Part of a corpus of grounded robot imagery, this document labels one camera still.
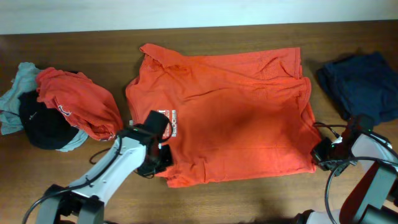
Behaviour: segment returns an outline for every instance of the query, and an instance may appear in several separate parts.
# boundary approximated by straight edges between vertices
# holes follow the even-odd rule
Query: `black cloth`
[[[366,114],[377,125],[398,117],[398,74],[380,53],[328,63],[317,71],[317,76],[343,119]]]
[[[56,109],[48,109],[44,103],[37,102],[36,91],[23,93],[19,100],[19,116],[25,133],[32,145],[41,149],[61,149],[79,131]]]

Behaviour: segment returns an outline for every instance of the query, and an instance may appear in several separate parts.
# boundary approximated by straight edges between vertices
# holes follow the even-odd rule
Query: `navy blue cloth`
[[[398,74],[380,53],[328,63],[317,76],[343,119],[366,114],[377,125],[398,117]]]

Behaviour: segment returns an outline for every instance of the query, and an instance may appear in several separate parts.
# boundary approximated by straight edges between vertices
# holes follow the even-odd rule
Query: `white background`
[[[398,0],[0,0],[0,34],[398,19]]]

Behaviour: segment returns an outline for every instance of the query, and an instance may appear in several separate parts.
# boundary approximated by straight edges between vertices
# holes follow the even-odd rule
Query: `light blue cloth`
[[[87,138],[88,134],[83,130],[79,130],[76,136],[66,146],[63,146],[61,149],[57,150],[61,152],[72,151],[75,148],[81,146],[87,140]]]
[[[37,88],[35,79],[39,72],[40,70],[33,63],[22,62],[19,64],[11,89],[0,97],[0,110],[7,111],[0,113],[1,134],[11,134],[24,129],[21,120],[15,115],[19,114],[18,97]]]

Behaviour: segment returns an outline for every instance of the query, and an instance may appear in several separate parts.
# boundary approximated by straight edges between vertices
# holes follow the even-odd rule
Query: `orange t-shirt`
[[[112,94],[83,73],[47,68],[37,75],[36,82],[37,101],[59,110],[70,125],[84,130],[93,139],[111,140],[123,128]]]
[[[150,110],[174,130],[174,165],[158,176],[169,187],[314,172],[310,151],[311,84],[300,49],[186,57],[153,44],[141,47],[140,76],[126,89],[135,123]]]

